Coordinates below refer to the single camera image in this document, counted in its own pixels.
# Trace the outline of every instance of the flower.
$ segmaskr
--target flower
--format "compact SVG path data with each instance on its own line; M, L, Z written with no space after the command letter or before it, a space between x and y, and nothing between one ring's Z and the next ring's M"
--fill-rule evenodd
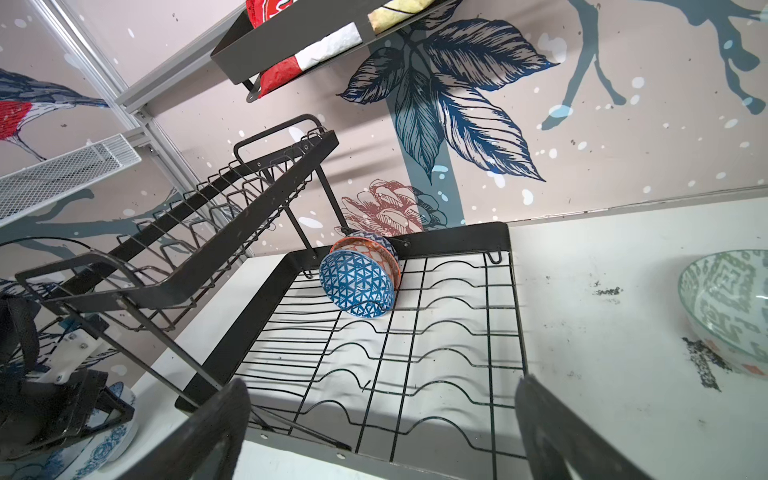
M445 228L447 223L432 195L395 180L374 180L357 194L357 201L343 197L342 204L350 227L384 237Z

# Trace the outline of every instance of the blue leaf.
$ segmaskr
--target blue leaf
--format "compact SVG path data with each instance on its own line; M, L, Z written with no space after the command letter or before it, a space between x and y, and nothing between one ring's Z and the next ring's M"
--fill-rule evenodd
M339 96L358 104L382 100L400 83L404 71L402 50L382 47L360 65Z
M461 2L462 0L451 0L450 2L443 3L427 15L413 22L411 28L414 30L432 30L439 27L453 16L453 12L456 11L456 7Z
M471 85L435 74L432 90L445 139L465 160L497 174L544 181L517 125Z
M553 65L503 20L459 20L431 35L425 48L437 70L483 90L498 90Z
M395 129L408 155L421 165L431 182L432 167L443 139L442 127L437 120L429 79L413 68L397 92Z

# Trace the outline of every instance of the bird illustration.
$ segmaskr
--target bird illustration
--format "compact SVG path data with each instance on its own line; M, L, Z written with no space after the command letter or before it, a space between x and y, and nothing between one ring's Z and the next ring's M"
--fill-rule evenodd
M100 98L85 97L64 85L0 68L0 140L18 145L40 161L45 159L18 136L22 127L50 111L78 105L109 106Z

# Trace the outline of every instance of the black scuff mark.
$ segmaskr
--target black scuff mark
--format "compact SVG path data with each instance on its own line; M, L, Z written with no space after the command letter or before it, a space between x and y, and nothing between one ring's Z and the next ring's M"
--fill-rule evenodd
M725 361L704 344L701 340L691 341L687 337L683 337L688 353L690 354L690 361L696 366L696 371L699 373L699 379L701 385L707 389L715 389L718 392L722 392L717 385L715 375L712 373L710 363L720 367L726 372L732 372L733 370L725 363Z
M623 289L621 289L620 287L617 286L616 288L609 288L609 289L606 289L606 290L598 290L594 294L595 295L600 295L600 296L603 296L603 295L618 295L619 293L621 293L623 291L624 291Z

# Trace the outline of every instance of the green patterned bowl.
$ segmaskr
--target green patterned bowl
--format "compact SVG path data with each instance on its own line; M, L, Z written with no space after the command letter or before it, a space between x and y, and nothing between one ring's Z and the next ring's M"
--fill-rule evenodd
M731 250L680 275L680 301L696 334L734 369L768 379L768 250Z

